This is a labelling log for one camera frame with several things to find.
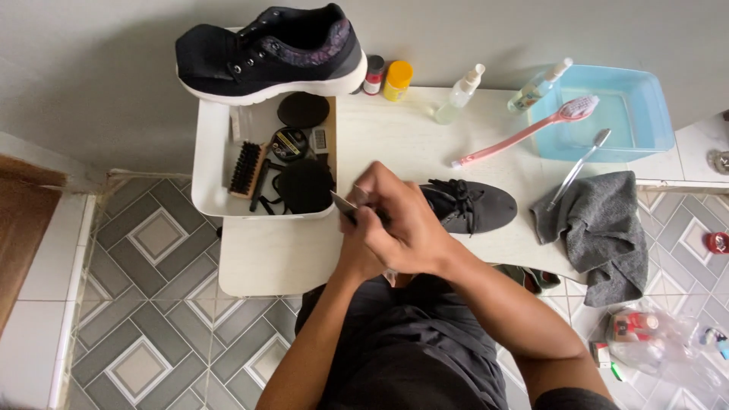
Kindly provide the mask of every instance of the wooden brush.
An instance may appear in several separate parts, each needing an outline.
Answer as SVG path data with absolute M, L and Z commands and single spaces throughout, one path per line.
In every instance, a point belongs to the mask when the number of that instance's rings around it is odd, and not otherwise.
M 238 162 L 235 164 L 233 178 L 230 180 L 230 188 L 228 189 L 230 195 L 251 199 L 267 152 L 267 142 L 263 144 L 243 143 Z

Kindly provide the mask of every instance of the yellow cap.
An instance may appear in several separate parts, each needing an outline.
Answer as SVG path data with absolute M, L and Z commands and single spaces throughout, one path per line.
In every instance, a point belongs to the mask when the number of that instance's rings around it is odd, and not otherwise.
M 387 70 L 387 82 L 394 88 L 405 88 L 413 78 L 413 67 L 407 61 L 394 61 Z

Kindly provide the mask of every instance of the white sole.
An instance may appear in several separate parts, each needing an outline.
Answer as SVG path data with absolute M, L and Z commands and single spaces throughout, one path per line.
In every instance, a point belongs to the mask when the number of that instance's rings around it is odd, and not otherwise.
M 224 105 L 251 105 L 258 104 L 264 100 L 275 97 L 281 93 L 291 91 L 305 91 L 323 97 L 343 96 L 355 91 L 365 80 L 367 75 L 367 56 L 362 51 L 362 58 L 359 59 L 357 67 L 344 77 L 322 81 L 296 81 L 272 85 L 247 96 L 217 96 L 215 94 L 203 93 L 187 86 L 182 80 L 180 83 L 192 95 L 201 100 L 212 101 Z

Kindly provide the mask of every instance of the gray towel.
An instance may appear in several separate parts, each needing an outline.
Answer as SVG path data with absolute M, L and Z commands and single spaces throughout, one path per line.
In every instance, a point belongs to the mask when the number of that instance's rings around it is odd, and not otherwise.
M 588 275 L 585 305 L 599 307 L 641 298 L 648 279 L 648 252 L 636 215 L 636 175 L 621 171 L 576 179 L 547 212 L 557 189 L 530 210 L 542 244 L 566 233 L 569 261 Z

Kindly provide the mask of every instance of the shoe polish tin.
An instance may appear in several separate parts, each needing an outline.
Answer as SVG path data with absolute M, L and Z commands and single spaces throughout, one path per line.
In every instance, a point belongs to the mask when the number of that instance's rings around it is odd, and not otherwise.
M 306 156 L 309 142 L 300 129 L 283 127 L 273 133 L 270 149 L 279 160 L 291 162 Z

